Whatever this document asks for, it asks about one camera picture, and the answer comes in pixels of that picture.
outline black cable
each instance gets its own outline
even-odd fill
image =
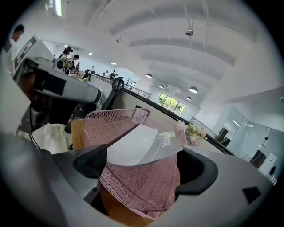
[[[32,109],[32,107],[31,107],[31,105],[30,105],[30,126],[31,126],[31,130],[32,130],[32,111],[31,111],[31,109]],[[33,135],[32,135],[32,133],[29,133],[29,136],[30,136],[30,140],[33,142],[33,143],[35,143],[36,144],[36,146],[40,149],[40,146],[37,144],[37,142],[35,141],[35,139],[34,139],[34,137],[33,137]]]

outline white shirt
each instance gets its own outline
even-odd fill
[[[12,61],[15,60],[17,54],[17,44],[13,39],[9,39],[11,45],[7,45],[9,48],[6,50],[2,48],[1,58],[2,64],[5,66],[6,70],[12,75]]]

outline gray floor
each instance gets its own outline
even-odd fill
[[[72,144],[71,135],[64,131],[65,125],[47,124],[32,133],[35,141],[42,149],[49,150],[51,154],[68,151],[68,146]],[[28,133],[18,131],[18,136],[30,140]]]

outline window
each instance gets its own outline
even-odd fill
[[[176,115],[180,116],[183,110],[185,109],[186,104],[166,95],[161,93],[157,104],[160,106],[166,108],[167,110],[175,113]]]

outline pink mesh chair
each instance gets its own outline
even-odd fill
[[[110,146],[139,124],[159,132],[178,133],[175,124],[165,120],[164,128],[146,114],[146,109],[89,113],[84,123],[85,146]],[[157,219],[161,211],[166,211],[174,203],[175,188],[180,185],[176,163],[176,154],[142,165],[121,166],[107,163],[100,176],[100,183],[133,212],[148,219]]]

